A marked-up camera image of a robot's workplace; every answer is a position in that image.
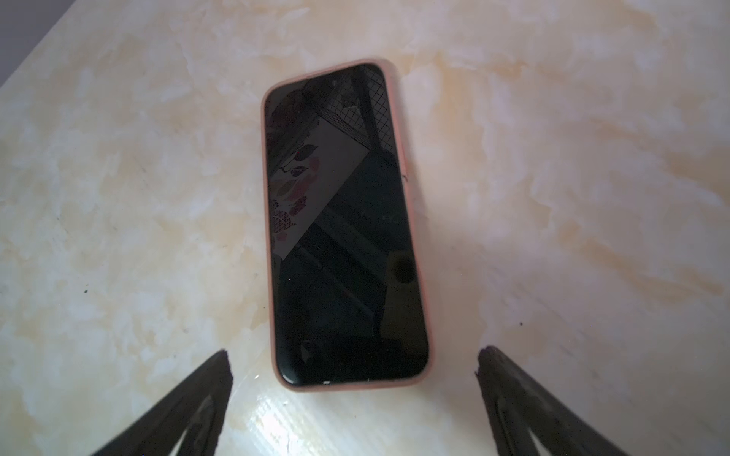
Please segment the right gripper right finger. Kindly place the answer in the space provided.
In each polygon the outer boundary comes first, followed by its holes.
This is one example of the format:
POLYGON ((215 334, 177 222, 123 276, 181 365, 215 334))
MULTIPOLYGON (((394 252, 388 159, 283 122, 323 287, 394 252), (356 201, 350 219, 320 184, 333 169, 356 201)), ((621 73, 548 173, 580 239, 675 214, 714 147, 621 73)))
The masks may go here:
POLYGON ((624 455, 498 347, 478 355, 475 373, 500 455, 624 455))

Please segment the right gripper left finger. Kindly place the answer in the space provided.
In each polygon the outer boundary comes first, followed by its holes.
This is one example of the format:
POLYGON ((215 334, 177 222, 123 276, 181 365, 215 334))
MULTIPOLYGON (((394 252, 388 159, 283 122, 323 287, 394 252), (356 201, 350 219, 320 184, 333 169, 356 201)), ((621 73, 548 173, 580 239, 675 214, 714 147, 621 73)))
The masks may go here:
POLYGON ((233 386, 227 351, 214 353, 97 455, 213 455, 233 386))

